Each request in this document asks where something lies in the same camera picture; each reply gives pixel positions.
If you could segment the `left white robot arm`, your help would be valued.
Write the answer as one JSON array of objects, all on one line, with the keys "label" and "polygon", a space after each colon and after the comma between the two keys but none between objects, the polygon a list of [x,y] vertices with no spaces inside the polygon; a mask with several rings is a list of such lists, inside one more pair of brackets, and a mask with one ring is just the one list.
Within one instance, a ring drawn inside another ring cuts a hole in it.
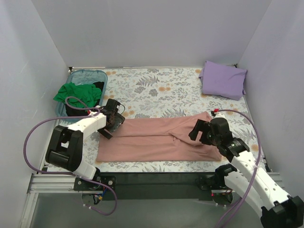
[{"label": "left white robot arm", "polygon": [[83,142],[95,132],[110,140],[112,133],[125,121],[118,113],[120,106],[120,102],[109,99],[105,106],[91,110],[87,118],[68,126],[56,126],[48,145],[46,162],[85,178],[89,189],[98,189],[101,184],[100,170],[84,160]]}]

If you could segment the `pink t shirt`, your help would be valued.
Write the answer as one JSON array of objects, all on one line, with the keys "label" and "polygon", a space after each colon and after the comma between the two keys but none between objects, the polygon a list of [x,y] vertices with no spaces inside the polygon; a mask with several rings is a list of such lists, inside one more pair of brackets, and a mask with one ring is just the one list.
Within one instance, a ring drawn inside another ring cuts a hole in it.
[{"label": "pink t shirt", "polygon": [[111,139],[100,137],[97,162],[203,161],[222,159],[218,149],[192,141],[189,133],[207,112],[174,118],[126,119]]}]

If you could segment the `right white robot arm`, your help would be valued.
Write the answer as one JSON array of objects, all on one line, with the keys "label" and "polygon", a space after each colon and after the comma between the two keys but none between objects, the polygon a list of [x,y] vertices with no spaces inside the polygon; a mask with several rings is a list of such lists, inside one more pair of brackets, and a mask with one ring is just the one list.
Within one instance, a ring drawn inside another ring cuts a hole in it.
[{"label": "right white robot arm", "polygon": [[216,146],[228,164],[216,169],[215,184],[234,190],[257,213],[265,228],[299,228],[304,224],[304,202],[282,189],[264,170],[256,165],[245,142],[233,137],[225,118],[197,120],[189,133],[191,140]]}]

